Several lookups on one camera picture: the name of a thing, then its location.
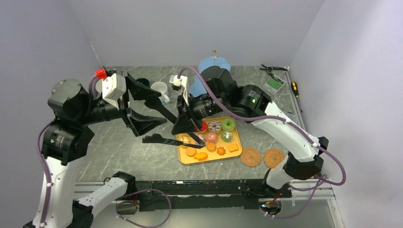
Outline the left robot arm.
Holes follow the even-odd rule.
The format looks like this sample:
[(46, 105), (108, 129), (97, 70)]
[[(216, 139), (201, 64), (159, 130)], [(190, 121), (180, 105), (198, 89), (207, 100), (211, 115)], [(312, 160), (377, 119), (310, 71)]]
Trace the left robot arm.
[(28, 228), (88, 228), (112, 201), (136, 195), (135, 177), (119, 171), (89, 195), (74, 198), (78, 170), (94, 137), (91, 124), (122, 119), (135, 136), (165, 124), (164, 118), (136, 113), (129, 99), (160, 93), (137, 82), (128, 72), (97, 70), (88, 89), (76, 79), (57, 83), (48, 99), (54, 120), (41, 130), (37, 154), (44, 170), (41, 199)]

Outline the green frosted donut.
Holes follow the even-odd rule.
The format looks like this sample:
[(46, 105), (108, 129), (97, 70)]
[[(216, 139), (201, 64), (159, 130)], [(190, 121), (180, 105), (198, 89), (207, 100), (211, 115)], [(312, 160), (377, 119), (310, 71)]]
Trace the green frosted donut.
[(226, 118), (221, 122), (221, 126), (224, 131), (230, 132), (235, 129), (236, 124), (233, 119)]

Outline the green cupcake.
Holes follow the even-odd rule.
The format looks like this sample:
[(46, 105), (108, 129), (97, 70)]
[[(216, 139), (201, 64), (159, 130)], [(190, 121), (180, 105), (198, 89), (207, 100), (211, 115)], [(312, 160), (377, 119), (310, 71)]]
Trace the green cupcake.
[(221, 134), (221, 139), (222, 139), (224, 142), (229, 143), (229, 142), (231, 142), (232, 139), (233, 139), (233, 134), (232, 134), (230, 131), (224, 131), (224, 132)]

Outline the red frosted donut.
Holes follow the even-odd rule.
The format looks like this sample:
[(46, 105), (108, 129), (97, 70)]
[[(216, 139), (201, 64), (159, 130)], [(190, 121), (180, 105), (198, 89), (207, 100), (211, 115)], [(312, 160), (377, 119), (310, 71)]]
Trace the red frosted donut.
[(204, 133), (204, 132), (206, 132), (207, 130), (208, 130), (208, 126), (207, 126), (207, 123), (203, 120), (202, 121), (202, 126), (201, 126), (201, 128), (196, 128), (196, 130), (197, 130), (197, 133)]

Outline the chocolate sprinkled donut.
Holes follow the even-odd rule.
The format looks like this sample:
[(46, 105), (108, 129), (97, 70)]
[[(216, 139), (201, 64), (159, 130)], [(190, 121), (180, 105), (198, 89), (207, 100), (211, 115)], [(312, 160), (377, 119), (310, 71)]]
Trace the chocolate sprinkled donut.
[(218, 133), (222, 129), (221, 122), (219, 120), (211, 120), (207, 124), (209, 132)]

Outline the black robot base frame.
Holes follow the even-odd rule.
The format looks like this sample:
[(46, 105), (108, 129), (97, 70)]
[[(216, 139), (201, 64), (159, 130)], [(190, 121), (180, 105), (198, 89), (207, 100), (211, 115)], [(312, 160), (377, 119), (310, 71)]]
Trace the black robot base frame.
[(262, 179), (137, 180), (118, 200), (137, 199), (141, 212), (157, 209), (231, 208), (258, 209), (275, 197)]

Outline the white and blue mug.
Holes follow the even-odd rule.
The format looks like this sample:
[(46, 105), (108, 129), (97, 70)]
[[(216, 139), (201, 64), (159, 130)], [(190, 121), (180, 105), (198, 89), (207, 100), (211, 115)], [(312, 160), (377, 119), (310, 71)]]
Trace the white and blue mug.
[(151, 85), (151, 89), (161, 93), (161, 96), (159, 97), (159, 99), (162, 102), (162, 104), (165, 105), (171, 101), (169, 98), (169, 95), (168, 95), (168, 86), (166, 83), (155, 82)]

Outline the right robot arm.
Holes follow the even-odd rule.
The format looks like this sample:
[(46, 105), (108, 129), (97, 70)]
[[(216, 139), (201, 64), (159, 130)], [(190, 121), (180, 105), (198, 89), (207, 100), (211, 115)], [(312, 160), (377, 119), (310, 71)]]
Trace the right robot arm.
[(314, 137), (301, 129), (261, 88), (239, 86), (229, 70), (219, 66), (208, 67), (197, 76), (206, 92), (199, 96), (179, 95), (177, 115), (167, 110), (157, 96), (146, 98), (148, 108), (173, 123), (173, 135), (199, 132), (204, 118), (220, 112), (268, 133), (288, 149), (288, 155), (284, 162), (266, 173), (262, 192), (267, 197), (274, 197), (290, 180), (307, 180), (322, 171), (324, 161), (320, 155), (327, 147), (327, 139)]

